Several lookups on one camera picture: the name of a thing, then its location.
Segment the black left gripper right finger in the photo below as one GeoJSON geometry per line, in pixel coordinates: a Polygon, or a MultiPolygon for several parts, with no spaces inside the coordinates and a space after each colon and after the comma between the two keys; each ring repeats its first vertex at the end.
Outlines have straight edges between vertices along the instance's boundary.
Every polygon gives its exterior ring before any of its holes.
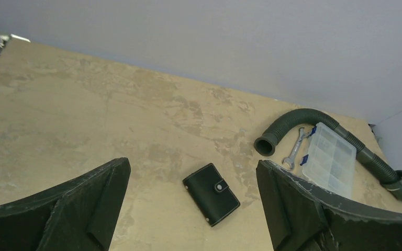
{"type": "Polygon", "coordinates": [[[402,213],[355,202],[270,160],[256,177],[275,250],[402,250],[402,213]]]}

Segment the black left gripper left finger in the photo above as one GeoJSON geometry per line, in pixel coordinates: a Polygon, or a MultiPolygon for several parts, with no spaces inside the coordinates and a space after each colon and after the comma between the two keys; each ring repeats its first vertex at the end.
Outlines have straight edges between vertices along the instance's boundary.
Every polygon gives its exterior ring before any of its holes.
{"type": "Polygon", "coordinates": [[[108,250],[130,173],[129,160],[116,158],[0,205],[0,250],[108,250]]]}

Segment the black leather card holder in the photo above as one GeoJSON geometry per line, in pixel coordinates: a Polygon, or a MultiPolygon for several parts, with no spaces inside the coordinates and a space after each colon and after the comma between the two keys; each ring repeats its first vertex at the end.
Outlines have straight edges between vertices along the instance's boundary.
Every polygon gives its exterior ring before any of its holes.
{"type": "Polygon", "coordinates": [[[212,163],[188,175],[182,183],[211,227],[216,226],[241,205],[212,163]]]}

